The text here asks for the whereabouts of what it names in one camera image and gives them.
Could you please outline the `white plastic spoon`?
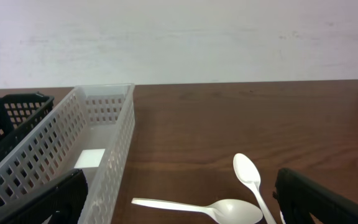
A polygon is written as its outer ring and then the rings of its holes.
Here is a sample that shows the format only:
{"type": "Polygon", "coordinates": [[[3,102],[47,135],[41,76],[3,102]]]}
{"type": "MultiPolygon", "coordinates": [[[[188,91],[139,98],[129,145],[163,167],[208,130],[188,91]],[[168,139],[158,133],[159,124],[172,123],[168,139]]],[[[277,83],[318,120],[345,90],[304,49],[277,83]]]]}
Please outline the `white plastic spoon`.
{"type": "Polygon", "coordinates": [[[149,198],[133,198],[131,203],[151,208],[204,213],[216,223],[258,223],[264,217],[259,207],[238,199],[222,199],[207,206],[149,198]]]}
{"type": "Polygon", "coordinates": [[[237,179],[254,194],[265,221],[276,224],[277,222],[260,194],[261,177],[255,164],[242,153],[234,155],[232,164],[237,179]]]}

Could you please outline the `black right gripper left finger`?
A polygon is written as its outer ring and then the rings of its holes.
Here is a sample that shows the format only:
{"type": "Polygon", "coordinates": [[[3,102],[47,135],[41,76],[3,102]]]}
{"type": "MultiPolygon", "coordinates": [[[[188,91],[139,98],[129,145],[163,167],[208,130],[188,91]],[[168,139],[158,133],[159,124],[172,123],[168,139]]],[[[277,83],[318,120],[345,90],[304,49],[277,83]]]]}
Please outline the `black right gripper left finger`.
{"type": "Polygon", "coordinates": [[[77,223],[88,195],[81,169],[72,169],[0,208],[0,224],[77,223]]]}

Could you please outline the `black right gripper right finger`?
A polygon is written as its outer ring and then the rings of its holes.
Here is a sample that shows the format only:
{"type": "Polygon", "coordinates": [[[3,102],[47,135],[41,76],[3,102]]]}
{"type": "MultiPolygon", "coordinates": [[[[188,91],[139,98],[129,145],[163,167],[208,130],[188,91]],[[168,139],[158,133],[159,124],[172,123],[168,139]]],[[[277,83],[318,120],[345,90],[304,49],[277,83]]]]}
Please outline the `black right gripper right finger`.
{"type": "Polygon", "coordinates": [[[339,195],[303,174],[281,168],[273,197],[286,224],[358,223],[358,204],[339,195]]]}

